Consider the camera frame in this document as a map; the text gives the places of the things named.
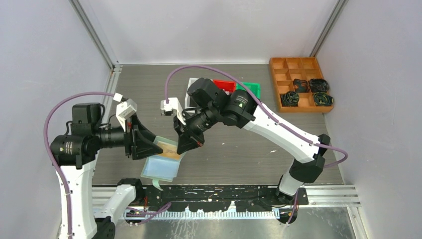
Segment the gold card with black stripe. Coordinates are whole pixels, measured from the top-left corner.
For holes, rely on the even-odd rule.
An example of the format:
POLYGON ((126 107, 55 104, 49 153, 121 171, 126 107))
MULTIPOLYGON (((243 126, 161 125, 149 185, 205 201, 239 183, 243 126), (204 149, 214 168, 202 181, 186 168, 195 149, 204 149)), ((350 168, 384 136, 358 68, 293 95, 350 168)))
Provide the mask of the gold card with black stripe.
POLYGON ((182 159, 182 155, 177 153, 177 146, 166 143, 166 142, 157 142, 157 145, 163 150, 162 153, 157 154, 157 156, 167 158, 170 160, 180 161, 182 159))

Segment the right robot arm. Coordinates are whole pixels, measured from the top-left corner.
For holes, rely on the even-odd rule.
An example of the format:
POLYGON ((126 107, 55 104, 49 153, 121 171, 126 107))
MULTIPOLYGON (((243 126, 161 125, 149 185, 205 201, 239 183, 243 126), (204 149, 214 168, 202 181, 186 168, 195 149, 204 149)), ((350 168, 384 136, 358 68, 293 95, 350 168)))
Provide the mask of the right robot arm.
POLYGON ((261 135, 293 156, 291 167, 278 183, 276 197, 281 204, 291 203, 303 184, 313 183, 322 173, 324 147, 330 140, 327 135, 306 133, 273 113, 254 94, 246 90, 228 94, 210 79, 195 80, 187 94, 197 104, 193 114, 183 109, 177 98, 162 101, 164 114, 176 114, 178 154, 203 146, 204 132, 220 122, 261 135))

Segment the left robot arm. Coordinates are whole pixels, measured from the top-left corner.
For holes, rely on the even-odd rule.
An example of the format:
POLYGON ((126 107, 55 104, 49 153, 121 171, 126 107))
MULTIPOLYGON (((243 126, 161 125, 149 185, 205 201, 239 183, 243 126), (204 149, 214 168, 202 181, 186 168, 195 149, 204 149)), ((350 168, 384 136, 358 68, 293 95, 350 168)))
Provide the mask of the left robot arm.
POLYGON ((67 131, 57 136, 50 149, 59 167, 62 196, 62 239, 112 239, 126 208, 145 199, 141 180, 121 179, 112 196, 98 213, 93 210, 92 179, 97 153, 103 148, 123 147, 134 160, 163 152, 154 143, 155 134, 138 119, 132 100, 116 107, 119 127, 102 125, 105 107, 100 103, 76 104, 67 131))

